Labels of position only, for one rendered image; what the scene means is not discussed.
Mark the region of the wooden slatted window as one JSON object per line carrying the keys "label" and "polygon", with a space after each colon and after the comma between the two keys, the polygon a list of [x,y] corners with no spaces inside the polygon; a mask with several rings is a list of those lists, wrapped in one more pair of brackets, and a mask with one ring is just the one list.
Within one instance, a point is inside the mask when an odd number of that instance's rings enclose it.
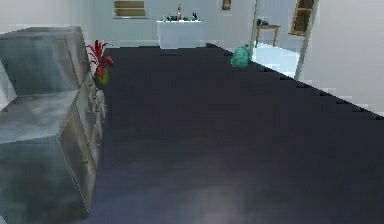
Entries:
{"label": "wooden slatted window", "polygon": [[114,0],[114,16],[117,18],[146,18],[144,0]]}

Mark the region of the brown wooden table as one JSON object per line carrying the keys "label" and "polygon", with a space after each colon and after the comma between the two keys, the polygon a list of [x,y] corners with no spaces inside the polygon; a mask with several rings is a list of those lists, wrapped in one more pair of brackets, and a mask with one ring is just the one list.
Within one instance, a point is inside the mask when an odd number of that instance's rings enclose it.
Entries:
{"label": "brown wooden table", "polygon": [[276,46],[277,36],[278,36],[278,31],[279,31],[280,27],[281,27],[280,25],[263,25],[263,24],[257,25],[257,27],[256,27],[256,40],[255,40],[256,46],[259,43],[259,37],[260,37],[260,33],[262,31],[264,31],[264,30],[273,30],[274,31],[274,36],[273,36],[272,46],[275,47]]}

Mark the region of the red house plant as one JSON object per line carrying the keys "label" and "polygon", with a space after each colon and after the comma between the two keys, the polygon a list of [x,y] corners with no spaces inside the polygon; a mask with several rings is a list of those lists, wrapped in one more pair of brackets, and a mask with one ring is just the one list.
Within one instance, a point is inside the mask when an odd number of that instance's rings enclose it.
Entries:
{"label": "red house plant", "polygon": [[86,46],[87,54],[91,57],[90,62],[96,66],[95,76],[97,81],[102,85],[106,85],[108,83],[108,68],[114,66],[112,57],[104,54],[105,47],[107,45],[108,42],[95,40],[92,45]]}

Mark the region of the white counter cabinet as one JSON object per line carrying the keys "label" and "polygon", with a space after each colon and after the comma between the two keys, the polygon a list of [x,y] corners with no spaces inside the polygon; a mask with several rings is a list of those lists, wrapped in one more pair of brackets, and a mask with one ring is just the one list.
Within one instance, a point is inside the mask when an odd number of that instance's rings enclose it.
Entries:
{"label": "white counter cabinet", "polygon": [[156,33],[161,49],[197,48],[206,44],[202,21],[157,21]]}

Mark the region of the wooden framed window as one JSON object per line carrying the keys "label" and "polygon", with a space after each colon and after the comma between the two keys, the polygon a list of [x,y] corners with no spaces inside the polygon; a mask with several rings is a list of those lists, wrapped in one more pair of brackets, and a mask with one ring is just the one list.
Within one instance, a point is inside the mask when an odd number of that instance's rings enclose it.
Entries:
{"label": "wooden framed window", "polygon": [[312,13],[314,0],[297,0],[290,30],[291,35],[304,36]]}

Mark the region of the grey open room door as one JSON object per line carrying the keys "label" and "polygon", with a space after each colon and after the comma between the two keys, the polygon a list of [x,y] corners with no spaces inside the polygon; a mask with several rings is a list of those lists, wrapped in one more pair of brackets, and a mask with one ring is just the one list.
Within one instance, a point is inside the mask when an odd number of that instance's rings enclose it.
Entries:
{"label": "grey open room door", "polygon": [[308,19],[307,30],[305,32],[303,44],[302,44],[301,51],[300,51],[300,57],[299,57],[299,60],[298,60],[298,64],[297,64],[297,68],[296,68],[296,72],[295,72],[295,76],[294,76],[294,79],[296,81],[298,81],[299,78],[300,78],[302,67],[303,67],[303,64],[304,64],[304,61],[305,61],[305,55],[306,55],[306,52],[307,52],[307,48],[308,48],[308,44],[309,44],[309,39],[310,39],[311,31],[312,31],[312,28],[313,28],[313,24],[315,22],[318,5],[319,5],[319,0],[313,0],[312,12],[311,12],[311,14],[309,16],[309,19]]}

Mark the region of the teal bag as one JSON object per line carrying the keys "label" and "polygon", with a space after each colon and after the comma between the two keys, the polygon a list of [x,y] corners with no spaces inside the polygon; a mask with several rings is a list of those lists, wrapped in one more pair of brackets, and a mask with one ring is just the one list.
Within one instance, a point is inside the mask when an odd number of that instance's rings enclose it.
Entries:
{"label": "teal bag", "polygon": [[234,68],[245,68],[249,65],[249,45],[245,44],[238,47],[232,55],[231,65]]}

